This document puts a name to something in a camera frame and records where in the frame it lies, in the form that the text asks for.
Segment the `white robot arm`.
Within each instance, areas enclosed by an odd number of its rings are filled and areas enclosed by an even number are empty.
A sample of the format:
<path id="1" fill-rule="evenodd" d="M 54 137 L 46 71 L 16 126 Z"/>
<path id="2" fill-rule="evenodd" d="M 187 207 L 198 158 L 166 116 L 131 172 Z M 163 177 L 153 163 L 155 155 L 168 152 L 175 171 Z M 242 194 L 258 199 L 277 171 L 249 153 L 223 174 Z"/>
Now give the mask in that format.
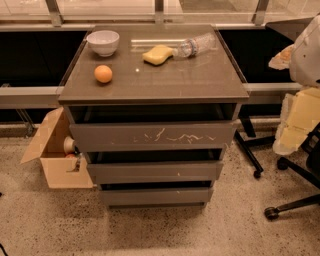
<path id="1" fill-rule="evenodd" d="M 286 94 L 281 107 L 280 124 L 275 135 L 273 151 L 290 155 L 320 122 L 320 16 L 317 15 L 288 46 L 269 62 L 287 64 L 290 78 L 302 89 L 295 95 Z"/>

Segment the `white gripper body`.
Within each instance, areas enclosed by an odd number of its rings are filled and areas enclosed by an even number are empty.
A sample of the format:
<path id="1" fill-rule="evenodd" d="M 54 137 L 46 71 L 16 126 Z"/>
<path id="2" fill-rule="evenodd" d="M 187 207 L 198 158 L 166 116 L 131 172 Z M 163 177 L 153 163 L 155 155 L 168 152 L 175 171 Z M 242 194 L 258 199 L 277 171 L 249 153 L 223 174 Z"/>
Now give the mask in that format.
<path id="1" fill-rule="evenodd" d="M 278 155 L 290 155 L 297 151 L 319 122 L 319 89 L 310 87 L 295 95 L 286 94 L 282 102 L 273 151 Z"/>

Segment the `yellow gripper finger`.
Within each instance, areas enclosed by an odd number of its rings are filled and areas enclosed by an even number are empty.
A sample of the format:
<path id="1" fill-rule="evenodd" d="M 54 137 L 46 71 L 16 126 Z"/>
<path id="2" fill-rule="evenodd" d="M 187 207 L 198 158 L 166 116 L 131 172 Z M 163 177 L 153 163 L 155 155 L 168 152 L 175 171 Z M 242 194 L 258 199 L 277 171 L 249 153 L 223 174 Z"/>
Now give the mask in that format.
<path id="1" fill-rule="evenodd" d="M 276 70 L 284 70 L 289 68 L 291 53 L 294 45 L 289 45 L 281 52 L 277 53 L 268 63 L 268 66 Z"/>

